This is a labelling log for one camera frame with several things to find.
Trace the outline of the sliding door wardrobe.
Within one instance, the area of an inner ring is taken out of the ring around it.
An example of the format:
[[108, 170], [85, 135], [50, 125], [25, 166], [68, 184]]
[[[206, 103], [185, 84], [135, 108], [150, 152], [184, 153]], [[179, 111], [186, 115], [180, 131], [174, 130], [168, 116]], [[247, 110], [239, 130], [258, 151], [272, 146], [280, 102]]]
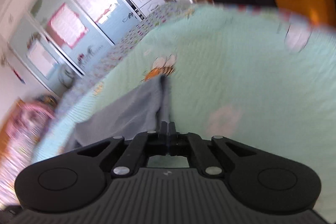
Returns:
[[7, 0], [1, 36], [33, 76], [61, 96], [141, 19], [130, 0]]

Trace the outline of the pink knitted blanket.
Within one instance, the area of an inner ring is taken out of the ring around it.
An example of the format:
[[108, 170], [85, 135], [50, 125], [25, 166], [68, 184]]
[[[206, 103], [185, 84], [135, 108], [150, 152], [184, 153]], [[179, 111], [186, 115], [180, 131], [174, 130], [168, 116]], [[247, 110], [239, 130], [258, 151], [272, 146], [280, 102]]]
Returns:
[[6, 132], [15, 138], [19, 132], [41, 136], [50, 120], [54, 119], [58, 105], [52, 95], [40, 95], [29, 102], [18, 103], [6, 126]]

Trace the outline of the blue fleece pants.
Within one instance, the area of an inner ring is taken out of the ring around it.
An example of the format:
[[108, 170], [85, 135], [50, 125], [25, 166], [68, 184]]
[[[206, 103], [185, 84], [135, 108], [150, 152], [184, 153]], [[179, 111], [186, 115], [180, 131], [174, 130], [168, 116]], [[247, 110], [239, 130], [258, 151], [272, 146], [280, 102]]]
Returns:
[[69, 152], [113, 136], [133, 139], [141, 132], [159, 131], [170, 121], [169, 77], [156, 76], [131, 90], [88, 120], [77, 123], [64, 147]]

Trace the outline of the green quilted bee bedspread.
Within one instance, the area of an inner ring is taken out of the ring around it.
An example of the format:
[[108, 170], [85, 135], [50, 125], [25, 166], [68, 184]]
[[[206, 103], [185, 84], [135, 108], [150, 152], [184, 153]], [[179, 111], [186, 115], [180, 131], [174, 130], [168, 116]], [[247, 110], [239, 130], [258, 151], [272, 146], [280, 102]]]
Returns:
[[315, 210], [335, 221], [335, 29], [273, 9], [168, 3], [66, 92], [32, 161], [64, 151], [75, 124], [175, 56], [171, 119], [180, 132], [235, 141], [310, 166]]

